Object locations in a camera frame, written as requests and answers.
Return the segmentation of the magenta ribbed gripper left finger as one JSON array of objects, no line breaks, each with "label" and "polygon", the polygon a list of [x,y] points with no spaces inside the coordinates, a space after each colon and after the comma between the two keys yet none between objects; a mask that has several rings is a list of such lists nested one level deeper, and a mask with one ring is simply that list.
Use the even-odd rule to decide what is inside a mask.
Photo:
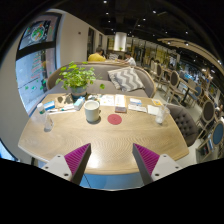
[{"label": "magenta ribbed gripper left finger", "polygon": [[90,155],[91,144],[88,143],[66,155],[57,154],[42,169],[79,185]]}]

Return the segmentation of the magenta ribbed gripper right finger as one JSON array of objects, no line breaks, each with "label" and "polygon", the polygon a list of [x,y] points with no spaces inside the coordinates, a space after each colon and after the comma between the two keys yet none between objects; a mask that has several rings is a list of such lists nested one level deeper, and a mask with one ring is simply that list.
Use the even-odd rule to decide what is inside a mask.
[{"label": "magenta ribbed gripper right finger", "polygon": [[181,170],[181,166],[178,165],[169,155],[158,155],[136,143],[133,144],[132,153],[136,160],[144,185],[150,184]]}]

